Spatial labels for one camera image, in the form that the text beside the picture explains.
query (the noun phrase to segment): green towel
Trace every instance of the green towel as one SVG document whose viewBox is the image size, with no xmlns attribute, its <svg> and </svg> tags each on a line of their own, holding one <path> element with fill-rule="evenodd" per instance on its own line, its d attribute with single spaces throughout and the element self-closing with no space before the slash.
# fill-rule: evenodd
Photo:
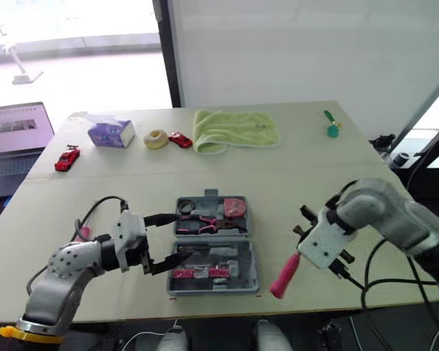
<svg viewBox="0 0 439 351">
<path fill-rule="evenodd" d="M 269 148 L 281 138 L 275 121 L 265 112 L 195 112 L 193 126 L 195 152 L 218 155 L 228 145 Z"/>
</svg>

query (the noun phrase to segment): pink pliers handle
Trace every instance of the pink pliers handle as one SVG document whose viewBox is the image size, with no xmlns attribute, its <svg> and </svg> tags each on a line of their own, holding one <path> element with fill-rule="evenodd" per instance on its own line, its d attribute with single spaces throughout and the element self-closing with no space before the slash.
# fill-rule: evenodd
<svg viewBox="0 0 439 351">
<path fill-rule="evenodd" d="M 270 293 L 274 295 L 275 298 L 282 298 L 285 294 L 288 284 L 290 284 L 294 273 L 299 267 L 299 260 L 301 259 L 301 254 L 298 252 L 293 254 L 288 261 L 285 263 L 285 267 L 281 270 L 278 280 L 273 282 L 270 286 Z"/>
<path fill-rule="evenodd" d="M 196 214 L 192 216 L 181 216 L 179 217 L 179 221 L 199 221 L 204 222 L 207 225 L 205 227 L 201 227 L 198 230 L 190 230 L 190 229 L 184 229 L 179 228 L 177 230 L 178 233 L 181 234 L 203 234 L 203 233 L 216 233 L 217 232 L 217 219 L 216 217 L 204 217 L 204 216 L 198 216 Z"/>
</svg>

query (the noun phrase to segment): gray tool case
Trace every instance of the gray tool case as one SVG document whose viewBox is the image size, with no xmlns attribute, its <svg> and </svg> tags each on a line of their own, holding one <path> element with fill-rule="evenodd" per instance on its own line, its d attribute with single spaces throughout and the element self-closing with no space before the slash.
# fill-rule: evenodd
<svg viewBox="0 0 439 351">
<path fill-rule="evenodd" d="M 244 215 L 225 217 L 225 199 L 242 201 L 246 206 Z M 182 215 L 182 220 L 174 225 L 174 235 L 179 240 L 173 245 L 173 253 L 188 251 L 192 254 L 169 271 L 170 295 L 252 294 L 259 290 L 257 256 L 249 241 L 251 221 L 245 197 L 218 196 L 217 189 L 206 189 L 203 197 L 179 198 L 176 214 Z M 228 220 L 240 229 L 198 233 L 209 223 L 187 218 L 192 215 L 216 218 L 217 221 Z"/>
</svg>

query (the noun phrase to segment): pink handle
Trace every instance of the pink handle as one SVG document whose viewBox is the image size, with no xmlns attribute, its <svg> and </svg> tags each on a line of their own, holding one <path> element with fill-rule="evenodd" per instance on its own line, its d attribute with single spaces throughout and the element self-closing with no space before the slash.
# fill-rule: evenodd
<svg viewBox="0 0 439 351">
<path fill-rule="evenodd" d="M 278 280 L 271 284 L 270 293 L 272 293 L 275 298 L 282 298 L 285 294 L 286 287 L 290 283 L 291 279 L 294 276 L 294 273 L 299 267 L 300 259 L 301 255 L 299 253 L 295 253 L 293 256 L 288 258 L 285 267 L 283 267 L 281 273 L 279 274 Z"/>
<path fill-rule="evenodd" d="M 81 228 L 80 228 L 80 233 L 81 233 L 81 235 L 84 237 L 84 238 L 86 238 L 86 239 L 88 239 L 88 240 L 91 240 L 91 238 L 90 238 L 90 236 L 91 236 L 91 228 L 90 227 L 87 227 L 87 226 L 82 226 Z M 75 241 L 83 241 L 79 236 L 77 236 L 76 238 L 75 238 Z"/>
</svg>

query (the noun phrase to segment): tissue box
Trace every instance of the tissue box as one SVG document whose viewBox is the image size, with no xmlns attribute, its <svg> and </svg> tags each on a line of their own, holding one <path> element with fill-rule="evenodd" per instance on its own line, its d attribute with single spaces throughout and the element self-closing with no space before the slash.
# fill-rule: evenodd
<svg viewBox="0 0 439 351">
<path fill-rule="evenodd" d="M 122 126 L 97 123 L 88 130 L 88 135 L 96 146 L 126 148 L 135 135 L 132 121 L 118 121 Z"/>
</svg>

